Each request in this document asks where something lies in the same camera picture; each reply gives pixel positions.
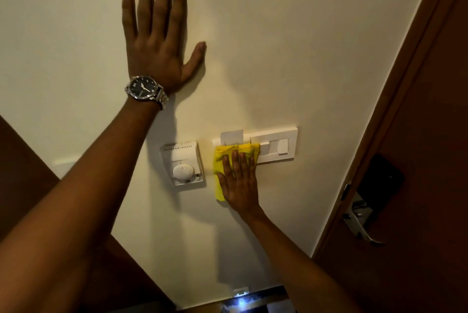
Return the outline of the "person's right hand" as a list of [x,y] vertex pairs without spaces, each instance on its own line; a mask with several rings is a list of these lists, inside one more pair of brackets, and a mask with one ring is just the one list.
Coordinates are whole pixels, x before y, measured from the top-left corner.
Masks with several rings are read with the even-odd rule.
[[223,171],[221,173],[225,174],[230,189],[229,198],[224,199],[244,221],[248,221],[262,213],[258,198],[256,168],[254,158],[248,158],[243,152],[239,152],[239,160],[243,177],[235,178],[232,170],[232,156],[230,158],[227,155],[222,157]]

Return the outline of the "person's left hand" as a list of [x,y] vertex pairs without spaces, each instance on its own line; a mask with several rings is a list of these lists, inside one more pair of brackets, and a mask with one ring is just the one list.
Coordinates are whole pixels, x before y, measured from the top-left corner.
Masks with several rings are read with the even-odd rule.
[[184,62],[188,2],[172,0],[166,37],[152,37],[154,2],[135,2],[137,38],[131,44],[126,43],[128,73],[130,77],[152,76],[170,95],[189,82],[182,81],[182,65],[188,62]]

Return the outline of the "person's right forearm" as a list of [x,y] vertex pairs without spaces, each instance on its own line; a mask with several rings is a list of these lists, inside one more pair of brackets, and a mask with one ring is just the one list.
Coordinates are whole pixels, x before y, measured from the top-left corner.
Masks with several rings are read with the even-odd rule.
[[363,313],[259,205],[247,207],[239,214],[265,251],[298,313]]

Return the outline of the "person's left forearm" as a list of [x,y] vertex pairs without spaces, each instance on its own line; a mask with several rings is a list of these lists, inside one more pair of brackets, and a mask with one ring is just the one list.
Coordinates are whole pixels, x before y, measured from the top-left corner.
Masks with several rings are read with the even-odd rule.
[[0,313],[71,313],[79,307],[160,110],[157,103],[128,98],[0,243]]

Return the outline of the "white thermostat with round dial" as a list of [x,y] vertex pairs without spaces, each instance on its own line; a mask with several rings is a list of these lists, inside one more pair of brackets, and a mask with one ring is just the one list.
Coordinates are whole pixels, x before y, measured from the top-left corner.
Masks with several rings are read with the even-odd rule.
[[173,186],[204,182],[204,169],[196,141],[163,145],[160,147],[160,155]]

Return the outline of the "silver wristwatch with dark dial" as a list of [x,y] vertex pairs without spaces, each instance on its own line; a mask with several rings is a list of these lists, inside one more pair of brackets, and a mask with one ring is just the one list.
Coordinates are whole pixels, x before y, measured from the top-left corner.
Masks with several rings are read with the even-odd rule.
[[149,75],[132,77],[125,87],[125,92],[127,96],[139,102],[157,103],[162,110],[165,109],[169,101],[163,86]]

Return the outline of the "black electronic door lock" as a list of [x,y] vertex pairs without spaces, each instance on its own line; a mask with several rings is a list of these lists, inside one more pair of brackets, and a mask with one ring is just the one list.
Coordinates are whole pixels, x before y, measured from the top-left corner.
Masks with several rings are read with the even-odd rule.
[[381,154],[372,157],[357,188],[357,193],[372,210],[372,217],[377,216],[385,208],[390,198],[399,191],[404,180],[403,173]]

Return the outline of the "brown wooden headboard panel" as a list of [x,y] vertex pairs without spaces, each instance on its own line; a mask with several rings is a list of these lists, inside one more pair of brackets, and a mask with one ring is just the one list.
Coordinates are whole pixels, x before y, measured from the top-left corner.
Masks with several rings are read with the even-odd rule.
[[59,182],[0,118],[1,312],[103,313],[141,296],[174,310],[128,254],[108,250],[141,148],[124,141],[102,133]]

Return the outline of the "brown wooden door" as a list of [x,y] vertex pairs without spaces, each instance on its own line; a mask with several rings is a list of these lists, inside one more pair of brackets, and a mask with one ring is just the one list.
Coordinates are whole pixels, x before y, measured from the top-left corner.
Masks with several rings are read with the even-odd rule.
[[404,180],[366,225],[341,219],[319,265],[368,313],[468,313],[468,0],[455,0],[378,154]]

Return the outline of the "white wall switch plate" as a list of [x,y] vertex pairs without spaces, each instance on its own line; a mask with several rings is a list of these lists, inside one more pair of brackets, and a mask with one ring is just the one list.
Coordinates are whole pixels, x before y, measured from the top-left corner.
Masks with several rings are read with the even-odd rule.
[[257,163],[288,161],[295,158],[298,127],[287,127],[266,131],[245,132],[243,130],[221,133],[212,139],[214,147],[221,145],[259,144]]

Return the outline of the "brown wooden door frame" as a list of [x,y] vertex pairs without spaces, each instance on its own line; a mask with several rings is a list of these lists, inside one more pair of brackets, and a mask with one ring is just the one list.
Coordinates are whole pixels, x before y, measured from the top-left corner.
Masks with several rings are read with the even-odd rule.
[[342,204],[348,198],[349,191],[353,186],[357,185],[357,177],[359,172],[365,167],[364,163],[366,158],[369,157],[370,148],[376,138],[378,129],[381,126],[385,114],[387,113],[406,71],[418,50],[419,44],[422,42],[424,35],[429,28],[431,19],[436,14],[440,1],[441,0],[421,0],[415,12],[406,36],[401,44],[401,48],[395,58],[395,62],[393,63],[377,103],[373,109],[373,113],[356,150],[355,156],[341,185],[340,191],[338,192],[330,216],[326,221],[317,245],[311,254],[312,258],[316,257],[324,246],[324,243],[332,231],[338,212],[341,210]]

